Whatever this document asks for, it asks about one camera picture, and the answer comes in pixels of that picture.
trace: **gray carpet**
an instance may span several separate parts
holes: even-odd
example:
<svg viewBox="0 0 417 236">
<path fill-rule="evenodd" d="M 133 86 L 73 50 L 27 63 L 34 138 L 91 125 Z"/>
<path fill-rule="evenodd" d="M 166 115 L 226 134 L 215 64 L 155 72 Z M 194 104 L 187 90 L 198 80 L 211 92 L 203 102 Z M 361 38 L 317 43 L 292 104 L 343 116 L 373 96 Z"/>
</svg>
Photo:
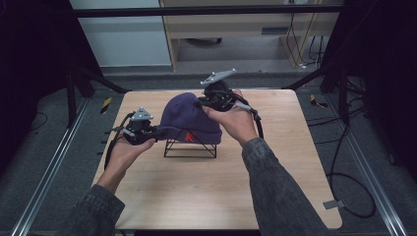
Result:
<svg viewBox="0 0 417 236">
<path fill-rule="evenodd" d="M 233 89 L 280 88 L 291 84 L 302 76 L 303 74 L 293 73 L 248 73 L 236 74 L 227 79 L 227 82 Z M 200 89 L 200 81 L 206 77 L 207 75 L 165 75 L 109 78 L 109 80 L 123 88 L 134 90 Z M 312 82 L 304 88 L 305 92 L 298 93 L 300 104 L 309 124 L 326 120 L 312 119 L 334 117 L 329 108 L 311 104 L 310 93 L 314 93 L 318 101 L 327 102 L 319 92 L 316 92 L 316 83 Z M 122 94 L 113 92 L 102 85 L 96 83 L 93 85 L 96 88 L 96 93 L 89 100 L 86 116 L 33 222 L 32 231 L 55 230 L 65 219 L 77 199 L 89 189 L 92 183 L 95 169 L 101 157 L 100 152 L 105 146 L 102 141 L 107 140 L 105 132 L 112 128 L 123 97 Z M 109 110 L 106 114 L 99 114 L 103 100 L 108 96 L 113 98 Z M 361 101 L 356 101 L 353 103 L 352 109 L 361 105 Z M 22 214 L 64 134 L 68 120 L 65 91 L 59 90 L 45 97 L 39 103 L 38 111 L 46 114 L 46 123 L 28 133 L 12 168 L 0 182 L 0 231 L 2 232 L 11 230 Z M 39 114 L 33 121 L 33 127 L 42 124 L 44 119 L 45 116 Z M 339 125 L 335 122 L 311 127 L 315 143 L 337 140 L 341 132 Z M 411 180 L 403 167 L 389 164 L 387 149 L 381 142 L 372 120 L 364 117 L 363 112 L 351 118 L 350 132 L 361 144 L 363 152 L 380 178 L 409 235 L 417 235 L 415 182 Z M 330 169 L 336 145 L 337 142 L 316 145 L 326 172 Z M 362 182 L 360 172 L 346 143 L 342 143 L 340 147 L 335 171 L 349 174 Z M 333 186 L 337 196 L 343 199 L 353 211 L 364 214 L 371 210 L 371 199 L 354 182 L 335 176 Z M 341 209 L 340 214 L 343 225 L 340 229 L 334 230 L 333 235 L 389 235 L 384 220 L 378 212 L 367 219 L 353 216 L 345 209 Z"/>
</svg>

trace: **wooden table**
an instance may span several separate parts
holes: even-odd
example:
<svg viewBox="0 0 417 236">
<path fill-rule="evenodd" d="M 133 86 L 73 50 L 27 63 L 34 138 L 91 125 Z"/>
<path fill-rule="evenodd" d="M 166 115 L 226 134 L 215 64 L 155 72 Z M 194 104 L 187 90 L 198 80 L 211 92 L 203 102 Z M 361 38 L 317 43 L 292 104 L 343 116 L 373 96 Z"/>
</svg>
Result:
<svg viewBox="0 0 417 236">
<path fill-rule="evenodd" d="M 158 125 L 166 103 L 184 90 L 126 93 L 114 127 L 143 106 Z M 202 96 L 201 90 L 192 90 Z M 332 196 L 297 96 L 293 90 L 242 90 L 262 117 L 265 139 L 294 177 L 328 228 L 341 226 L 338 209 L 325 209 Z M 157 142 L 128 170 L 116 196 L 126 204 L 120 229 L 258 229 L 241 147 L 224 130 L 217 158 L 163 157 Z M 103 171 L 104 157 L 94 183 Z"/>
</svg>

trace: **black cable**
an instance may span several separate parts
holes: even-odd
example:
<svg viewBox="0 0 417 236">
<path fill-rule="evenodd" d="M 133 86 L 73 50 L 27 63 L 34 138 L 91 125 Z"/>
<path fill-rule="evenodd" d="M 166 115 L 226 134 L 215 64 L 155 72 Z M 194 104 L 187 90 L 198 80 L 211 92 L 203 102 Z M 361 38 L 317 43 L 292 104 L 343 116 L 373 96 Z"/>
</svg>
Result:
<svg viewBox="0 0 417 236">
<path fill-rule="evenodd" d="M 205 93 L 211 94 L 211 93 L 220 93 L 220 94 L 225 94 L 225 95 L 229 95 L 233 98 L 235 98 L 236 100 L 239 100 L 240 102 L 242 102 L 245 105 L 249 105 L 248 100 L 246 100 L 245 98 L 243 98 L 243 96 L 234 93 L 233 91 L 225 91 L 225 90 L 208 90 L 205 91 Z"/>
<path fill-rule="evenodd" d="M 318 58 L 318 60 L 320 61 L 319 63 L 320 63 L 320 66 L 322 66 L 322 50 L 323 50 L 323 40 L 324 40 L 324 37 L 322 36 L 321 38 L 320 38 L 320 47 L 319 47 L 319 58 Z"/>
<path fill-rule="evenodd" d="M 366 93 L 366 91 L 362 88 L 361 86 L 357 86 L 356 84 L 354 84 L 353 82 L 351 82 L 349 79 L 347 80 L 347 89 L 353 93 L 359 94 L 359 95 L 363 95 Z"/>
<path fill-rule="evenodd" d="M 347 174 L 343 174 L 343 173 L 338 173 L 338 172 L 334 172 L 334 166 L 335 166 L 335 164 L 336 164 L 336 160 L 337 160 L 337 157 L 338 157 L 338 153 L 339 153 L 339 151 L 340 151 L 340 146 L 341 146 L 341 144 L 342 144 L 342 141 L 343 141 L 343 139 L 344 139 L 344 137 L 346 137 L 346 135 L 347 135 L 347 133 L 349 132 L 349 130 L 350 130 L 350 125 L 346 125 L 345 126 L 345 128 L 344 128 L 344 130 L 343 130 L 343 133 L 342 133 L 342 135 L 340 136 L 340 139 L 338 140 L 338 144 L 337 144 L 337 147 L 336 147 L 336 151 L 335 151 L 335 154 L 334 154 L 334 156 L 333 156 L 333 160 L 332 160 L 332 162 L 331 162 L 331 168 L 330 168 L 330 172 L 326 175 L 327 177 L 328 177 L 328 184 L 329 184 L 329 186 L 330 186 L 330 190 L 331 190 L 331 193 L 333 194 L 333 196 L 334 196 L 334 199 L 336 200 L 336 201 L 339 201 L 339 198 L 337 197 L 337 195 L 335 194 L 335 192 L 334 192 L 334 188 L 333 188 L 333 176 L 342 176 L 342 177 L 345 177 L 345 178 L 348 178 L 348 179 L 350 179 L 350 180 L 352 180 L 352 181 L 354 181 L 354 182 L 356 182 L 357 184 L 359 184 L 365 191 L 366 191 L 366 193 L 370 196 L 370 198 L 371 198 L 371 201 L 372 201 L 372 209 L 371 209 L 371 212 L 369 212 L 369 213 L 367 213 L 367 214 L 360 214 L 360 213 L 357 213 L 357 212 L 355 212 L 355 211 L 353 211 L 351 208 L 349 208 L 348 206 L 345 206 L 344 207 L 344 209 L 346 210 L 346 211 L 348 211 L 349 213 L 351 213 L 351 214 L 353 214 L 353 215 L 355 215 L 355 216 L 357 216 L 357 217 L 360 217 L 360 218 L 370 218 L 370 217 L 372 217 L 374 214 L 375 214 L 375 212 L 376 212 L 376 210 L 377 210 L 377 206 L 376 206 L 376 204 L 375 204 L 375 200 L 374 200 L 374 197 L 372 196 L 372 194 L 369 192 L 369 190 L 367 189 L 367 187 L 366 186 L 364 186 L 362 183 L 360 183 L 358 180 L 356 180 L 355 178 L 353 178 L 352 176 L 349 176 L 349 175 L 347 175 Z"/>
<path fill-rule="evenodd" d="M 116 135 L 114 136 L 113 140 L 108 145 L 107 153 L 105 155 L 105 160 L 104 160 L 104 170 L 107 168 L 108 161 L 110 161 L 110 155 L 111 155 L 111 152 L 113 151 L 114 146 L 116 145 L 117 141 L 120 138 L 122 138 L 122 137 L 119 137 L 120 131 L 124 127 L 127 119 L 129 119 L 130 117 L 132 117 L 134 114 L 135 114 L 135 112 L 132 112 L 132 113 L 127 114 L 125 116 L 125 118 L 123 119 L 122 123 L 120 124 L 120 126 L 113 129 L 113 130 L 116 130 Z"/>
<path fill-rule="evenodd" d="M 353 111 L 351 111 L 351 112 L 347 113 L 347 116 L 350 116 L 350 115 L 352 115 L 352 114 L 354 114 L 354 113 L 356 113 L 356 112 L 360 111 L 360 110 L 361 110 L 361 109 L 363 109 L 364 107 L 365 107 L 365 106 L 361 106 L 361 107 L 359 107 L 359 108 L 357 108 L 357 109 L 355 109 L 355 110 L 353 110 Z M 336 120 L 339 120 L 339 119 L 342 119 L 342 118 L 344 118 L 344 116 L 335 117 L 335 118 L 333 118 L 333 119 L 326 120 L 326 121 L 324 121 L 324 122 L 320 122 L 320 123 L 309 124 L 309 125 L 308 125 L 308 127 L 313 127 L 313 126 L 320 126 L 320 125 L 324 125 L 324 124 L 327 124 L 327 123 L 330 123 L 330 122 L 333 122 L 333 121 L 336 121 Z"/>
<path fill-rule="evenodd" d="M 288 51 L 291 53 L 292 60 L 294 61 L 295 66 L 298 66 L 297 65 L 297 61 L 295 60 L 294 54 L 292 53 L 292 50 L 291 50 L 291 48 L 289 46 L 289 32 L 292 29 L 293 16 L 294 16 L 294 14 L 292 13 L 291 14 L 291 21 L 290 21 L 289 28 L 288 28 L 288 32 L 287 32 L 287 35 L 286 35 L 286 41 L 287 41 Z"/>
<path fill-rule="evenodd" d="M 37 112 L 37 114 L 38 114 L 38 115 L 43 115 L 43 116 L 45 117 L 45 120 L 42 122 L 42 124 L 40 124 L 40 125 L 38 125 L 38 126 L 36 126 L 36 127 L 34 127 L 34 128 L 31 128 L 31 129 L 30 129 L 30 132 L 31 132 L 31 131 L 34 131 L 34 130 L 39 129 L 39 128 L 40 128 L 40 127 L 42 127 L 44 124 L 46 124 L 46 121 L 48 120 L 48 116 L 47 116 L 45 113 L 42 113 L 42 112 Z"/>
<path fill-rule="evenodd" d="M 310 43 L 310 48 L 309 48 L 309 58 L 311 59 L 311 60 L 314 60 L 314 58 L 312 57 L 312 47 L 313 47 L 313 44 L 314 44 L 314 41 L 316 40 L 316 37 L 315 36 L 313 36 L 313 39 L 312 39 L 312 42 Z"/>
<path fill-rule="evenodd" d="M 315 145 L 324 145 L 324 144 L 330 144 L 330 143 L 334 143 L 334 142 L 338 142 L 338 141 L 340 141 L 340 139 L 332 140 L 332 141 L 317 142 L 317 143 L 314 143 L 314 144 Z"/>
<path fill-rule="evenodd" d="M 294 37 L 295 45 L 297 46 L 298 56 L 300 57 L 302 62 L 308 64 L 309 62 L 304 61 L 303 56 L 301 56 L 301 50 L 300 50 L 300 47 L 298 46 L 297 37 L 295 36 L 294 26 L 292 24 L 293 21 L 294 21 L 294 13 L 291 13 L 291 31 L 292 31 L 292 36 Z"/>
<path fill-rule="evenodd" d="M 361 100 L 361 101 L 363 101 L 363 97 L 362 96 L 357 96 L 357 97 L 355 97 L 355 98 L 353 98 L 353 99 L 351 99 L 349 102 L 348 102 L 348 104 L 349 104 L 349 106 L 351 106 L 352 105 L 352 103 L 354 102 L 354 101 L 356 101 L 356 100 Z"/>
<path fill-rule="evenodd" d="M 333 119 L 333 118 L 334 117 L 332 117 L 332 116 L 327 116 L 327 117 L 320 117 L 320 118 L 308 119 L 306 121 L 309 122 L 309 121 L 324 120 L 324 119 Z"/>
<path fill-rule="evenodd" d="M 250 106 L 249 102 L 245 98 L 243 98 L 243 96 L 241 96 L 239 94 L 236 94 L 234 92 L 233 92 L 232 96 L 233 96 L 233 98 L 241 101 L 243 104 Z M 250 106 L 250 107 L 251 107 L 250 112 L 253 114 L 255 123 L 257 124 L 258 135 L 260 136 L 261 139 L 263 139 L 264 138 L 264 130 L 263 130 L 262 124 L 261 124 L 261 116 L 259 116 L 257 110 L 255 110 L 252 106 Z"/>
</svg>

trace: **black pole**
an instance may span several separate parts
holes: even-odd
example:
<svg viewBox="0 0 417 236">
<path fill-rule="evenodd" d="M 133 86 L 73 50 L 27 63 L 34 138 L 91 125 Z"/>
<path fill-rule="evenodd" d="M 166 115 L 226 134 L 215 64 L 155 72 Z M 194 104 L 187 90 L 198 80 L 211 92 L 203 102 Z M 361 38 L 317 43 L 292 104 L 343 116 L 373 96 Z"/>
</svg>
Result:
<svg viewBox="0 0 417 236">
<path fill-rule="evenodd" d="M 130 90 L 125 89 L 125 88 L 121 88 L 119 86 L 114 85 L 113 83 L 107 81 L 105 78 L 101 77 L 100 75 L 97 75 L 89 70 L 87 70 L 86 68 L 78 68 L 78 71 L 82 74 L 84 74 L 85 76 L 89 77 L 92 80 L 95 80 L 99 83 L 101 83 L 102 85 L 113 89 L 114 91 L 118 92 L 118 93 L 126 93 Z"/>
<path fill-rule="evenodd" d="M 127 9 L 83 9 L 73 11 L 49 11 L 46 14 L 77 18 L 109 17 L 151 17 L 185 15 L 236 15 L 236 14 L 282 14 L 282 13 L 333 13 L 353 10 L 343 4 L 323 5 L 254 5 L 254 6 L 206 6 L 206 7 L 164 7 Z"/>
<path fill-rule="evenodd" d="M 338 112 L 345 125 L 349 125 L 349 107 L 347 105 L 347 71 L 344 65 L 340 66 Z"/>
<path fill-rule="evenodd" d="M 74 78 L 71 71 L 68 71 L 68 74 L 65 78 L 67 84 L 67 102 L 68 102 L 68 125 L 67 128 L 70 128 L 74 121 L 77 118 L 77 105 L 76 105 L 76 96 L 74 88 Z"/>
</svg>

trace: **aluminum rail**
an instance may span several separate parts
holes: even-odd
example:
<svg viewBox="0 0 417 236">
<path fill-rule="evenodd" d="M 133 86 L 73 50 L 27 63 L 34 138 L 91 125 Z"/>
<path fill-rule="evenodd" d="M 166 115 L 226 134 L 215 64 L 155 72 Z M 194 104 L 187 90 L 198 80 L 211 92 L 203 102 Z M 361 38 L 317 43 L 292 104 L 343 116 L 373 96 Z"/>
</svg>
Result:
<svg viewBox="0 0 417 236">
<path fill-rule="evenodd" d="M 80 104 L 80 108 L 78 110 L 78 117 L 75 120 L 73 126 L 67 129 L 64 134 L 64 137 L 61 140 L 58 148 L 56 149 L 51 161 L 49 162 L 48 167 L 46 168 L 42 179 L 40 180 L 39 184 L 37 185 L 36 190 L 34 191 L 33 195 L 31 196 L 30 202 L 28 203 L 27 207 L 25 208 L 24 213 L 21 215 L 18 222 L 13 227 L 11 232 L 12 236 L 24 236 L 27 235 L 31 224 L 34 221 L 34 218 L 37 215 L 37 212 L 40 209 L 40 206 L 43 203 L 43 200 L 48 193 L 49 187 L 51 186 L 55 175 L 61 165 L 62 160 L 67 153 L 67 150 L 73 140 L 81 121 L 86 113 L 87 106 L 89 104 L 89 98 L 83 98 L 82 103 Z"/>
<path fill-rule="evenodd" d="M 45 14 L 59 17 L 115 18 L 186 15 L 236 15 L 236 14 L 283 14 L 283 13 L 334 13 L 355 10 L 356 6 L 343 4 L 305 5 L 253 5 L 253 6 L 204 6 L 204 7 L 162 7 L 125 9 L 82 9 L 71 11 L 51 10 Z"/>
<path fill-rule="evenodd" d="M 334 100 L 334 98 L 328 94 L 325 94 L 325 98 L 328 101 L 329 107 L 333 110 L 333 113 L 338 114 L 336 109 L 337 102 Z M 340 129 L 343 130 L 344 123 L 340 120 L 338 122 Z M 377 208 L 387 226 L 389 233 L 392 236 L 408 235 L 401 219 L 399 218 L 392 203 L 390 202 L 386 191 L 384 190 L 377 175 L 372 170 L 370 164 L 367 161 L 367 157 L 360 149 L 359 144 L 351 132 L 347 134 L 346 141 L 349 149 L 351 150 L 352 157 L 356 162 L 356 166 L 358 167 L 364 182 L 368 186 L 369 192 L 375 199 L 375 204 L 377 205 Z"/>
</svg>

